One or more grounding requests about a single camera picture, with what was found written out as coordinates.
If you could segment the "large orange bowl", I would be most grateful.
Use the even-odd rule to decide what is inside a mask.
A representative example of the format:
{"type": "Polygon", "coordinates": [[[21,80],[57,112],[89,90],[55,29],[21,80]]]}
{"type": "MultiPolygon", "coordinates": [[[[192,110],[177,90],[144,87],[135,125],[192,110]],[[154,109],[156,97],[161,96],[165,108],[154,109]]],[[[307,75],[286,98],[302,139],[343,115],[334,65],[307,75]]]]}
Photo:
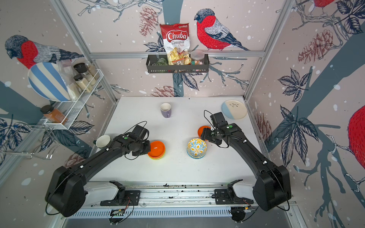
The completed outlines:
{"type": "Polygon", "coordinates": [[[154,141],[150,143],[151,151],[148,153],[149,157],[161,157],[165,154],[165,145],[161,141],[154,141]]]}

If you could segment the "yellow flower bowl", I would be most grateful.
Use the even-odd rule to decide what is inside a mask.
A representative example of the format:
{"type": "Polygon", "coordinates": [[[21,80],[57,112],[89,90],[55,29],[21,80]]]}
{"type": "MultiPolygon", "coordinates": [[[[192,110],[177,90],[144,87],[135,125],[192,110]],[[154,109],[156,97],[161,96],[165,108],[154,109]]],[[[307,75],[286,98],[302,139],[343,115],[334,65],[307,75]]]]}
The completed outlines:
{"type": "MultiPolygon", "coordinates": [[[[189,156],[191,156],[191,157],[193,157],[194,155],[191,155],[191,154],[188,154],[189,156]]],[[[205,154],[203,154],[203,155],[200,155],[200,156],[194,156],[194,157],[203,157],[203,156],[205,156],[205,154]]]]}

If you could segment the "blue yellow patterned bowl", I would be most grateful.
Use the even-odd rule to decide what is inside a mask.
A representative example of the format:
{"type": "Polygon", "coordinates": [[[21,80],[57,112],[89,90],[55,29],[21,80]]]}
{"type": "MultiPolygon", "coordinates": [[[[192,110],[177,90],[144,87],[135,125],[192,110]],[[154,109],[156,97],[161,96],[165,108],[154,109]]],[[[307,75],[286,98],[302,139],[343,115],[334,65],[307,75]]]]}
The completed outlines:
{"type": "Polygon", "coordinates": [[[194,156],[200,156],[203,154],[206,154],[207,152],[207,144],[204,140],[200,138],[192,139],[187,144],[187,153],[194,155],[194,156]]]}

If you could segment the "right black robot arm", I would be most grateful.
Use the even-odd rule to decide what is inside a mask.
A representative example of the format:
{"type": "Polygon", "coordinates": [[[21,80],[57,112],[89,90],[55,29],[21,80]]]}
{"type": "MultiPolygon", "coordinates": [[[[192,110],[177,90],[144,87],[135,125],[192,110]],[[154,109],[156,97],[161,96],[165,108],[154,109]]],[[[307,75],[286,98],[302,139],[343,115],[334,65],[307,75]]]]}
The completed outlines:
{"type": "Polygon", "coordinates": [[[253,197],[258,206],[269,211],[288,202],[292,194],[287,168],[277,166],[260,153],[235,123],[225,120],[223,113],[211,114],[210,120],[212,129],[203,129],[201,138],[217,146],[225,142],[244,159],[256,178],[253,197]]]}

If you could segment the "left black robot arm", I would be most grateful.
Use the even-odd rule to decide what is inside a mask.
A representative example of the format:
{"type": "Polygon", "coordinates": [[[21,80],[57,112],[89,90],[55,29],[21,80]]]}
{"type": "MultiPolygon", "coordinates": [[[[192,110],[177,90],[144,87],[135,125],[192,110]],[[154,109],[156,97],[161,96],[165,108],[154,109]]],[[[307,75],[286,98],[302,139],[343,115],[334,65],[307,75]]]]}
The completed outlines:
{"type": "Polygon", "coordinates": [[[132,132],[116,136],[95,155],[69,168],[56,169],[52,175],[45,201],[65,217],[72,216],[82,208],[87,191],[84,186],[98,172],[114,160],[132,153],[145,155],[151,151],[149,131],[136,124],[132,132]]]}

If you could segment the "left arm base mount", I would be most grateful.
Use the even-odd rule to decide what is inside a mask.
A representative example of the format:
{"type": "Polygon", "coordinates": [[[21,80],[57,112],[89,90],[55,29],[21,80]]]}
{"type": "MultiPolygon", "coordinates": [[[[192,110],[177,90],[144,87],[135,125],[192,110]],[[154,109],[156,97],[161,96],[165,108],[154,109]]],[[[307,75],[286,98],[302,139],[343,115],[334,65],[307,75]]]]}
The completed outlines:
{"type": "Polygon", "coordinates": [[[112,199],[101,201],[100,206],[137,206],[139,204],[141,191],[126,190],[124,185],[115,180],[109,181],[109,183],[112,184],[112,187],[117,187],[117,192],[112,199]]]}

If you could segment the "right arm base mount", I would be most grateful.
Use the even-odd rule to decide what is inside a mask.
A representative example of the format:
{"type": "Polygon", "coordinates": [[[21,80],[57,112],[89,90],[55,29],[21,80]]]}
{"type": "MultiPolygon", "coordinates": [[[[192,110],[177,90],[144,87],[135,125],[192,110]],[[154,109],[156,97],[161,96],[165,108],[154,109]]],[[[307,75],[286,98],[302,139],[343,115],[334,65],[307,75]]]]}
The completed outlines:
{"type": "Polygon", "coordinates": [[[227,184],[225,189],[215,189],[212,199],[217,205],[223,204],[247,204],[254,203],[253,185],[238,179],[227,184]]]}

